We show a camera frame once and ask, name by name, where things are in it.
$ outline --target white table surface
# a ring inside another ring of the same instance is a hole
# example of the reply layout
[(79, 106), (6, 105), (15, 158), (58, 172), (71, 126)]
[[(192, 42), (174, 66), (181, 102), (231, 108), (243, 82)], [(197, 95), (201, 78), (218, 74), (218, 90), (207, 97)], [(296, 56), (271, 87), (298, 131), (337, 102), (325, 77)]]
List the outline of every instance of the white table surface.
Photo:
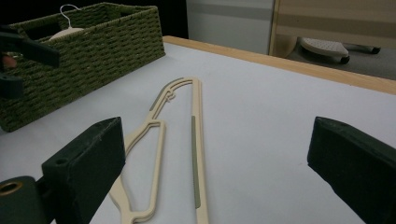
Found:
[[(0, 181), (38, 179), (41, 163), (100, 120), (121, 117), (124, 134), (132, 132), (165, 84), (198, 77), (211, 223), (362, 223), (307, 166), (314, 119), (346, 122), (396, 147), (396, 95), (164, 45), (161, 59), (14, 133), (0, 132)], [(178, 89), (159, 118), (167, 123), (162, 176), (147, 223), (194, 223), (191, 87)], [(157, 136), (150, 130), (124, 168), (136, 210), (149, 203)], [(120, 223), (108, 196), (92, 223)]]

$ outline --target hanger hook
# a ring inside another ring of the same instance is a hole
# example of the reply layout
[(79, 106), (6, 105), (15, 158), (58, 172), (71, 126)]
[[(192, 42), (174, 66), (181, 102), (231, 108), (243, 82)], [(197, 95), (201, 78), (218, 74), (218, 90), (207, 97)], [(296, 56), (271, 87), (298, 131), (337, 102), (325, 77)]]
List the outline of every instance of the hanger hook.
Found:
[(66, 17), (66, 15), (64, 15), (64, 13), (62, 12), (62, 8), (63, 8), (63, 7), (67, 7), (67, 6), (69, 6), (69, 7), (74, 7), (75, 9), (78, 9), (78, 10), (81, 10), (81, 9), (79, 9), (78, 7), (76, 7), (76, 6), (74, 6), (74, 5), (71, 5), (71, 4), (63, 5), (63, 6), (61, 6), (61, 8), (60, 8), (61, 14), (62, 14), (65, 18), (67, 18), (67, 20), (69, 21), (69, 28), (72, 28), (72, 25), (70, 24), (70, 19), (69, 19), (68, 17)]

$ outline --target green wicker basket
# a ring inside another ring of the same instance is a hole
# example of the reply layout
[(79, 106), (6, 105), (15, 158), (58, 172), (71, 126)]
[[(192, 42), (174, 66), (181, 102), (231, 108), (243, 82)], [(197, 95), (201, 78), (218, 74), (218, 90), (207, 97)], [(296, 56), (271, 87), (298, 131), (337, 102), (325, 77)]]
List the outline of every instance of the green wicker basket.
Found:
[(100, 3), (64, 12), (74, 28), (82, 31), (50, 40), (50, 27), (68, 28), (67, 19), (55, 14), (12, 24), (23, 36), (60, 52), (60, 67), (17, 58), (18, 66), (6, 74), (23, 79), (24, 96), (0, 99), (0, 126), (12, 132), (77, 98), (97, 90), (164, 53), (156, 7)]

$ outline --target wooden table edge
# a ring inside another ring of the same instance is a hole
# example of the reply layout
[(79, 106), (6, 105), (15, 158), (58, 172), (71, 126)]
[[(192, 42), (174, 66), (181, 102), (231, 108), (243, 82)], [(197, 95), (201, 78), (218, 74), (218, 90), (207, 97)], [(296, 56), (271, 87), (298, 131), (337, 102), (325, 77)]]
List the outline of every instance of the wooden table edge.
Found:
[(179, 45), (190, 49), (198, 49), (210, 53), (216, 53), (252, 63), (260, 63), (280, 69), (285, 69), (291, 72), (297, 72), (311, 77), (319, 77), (330, 81), (361, 87), (368, 90), (381, 91), (384, 93), (396, 95), (395, 80), (385, 79), (381, 77), (371, 77), (363, 74), (346, 72), (308, 63), (299, 63), (287, 59), (281, 59), (241, 49), (232, 49), (195, 40), (174, 37), (170, 35), (164, 36), (163, 42)]

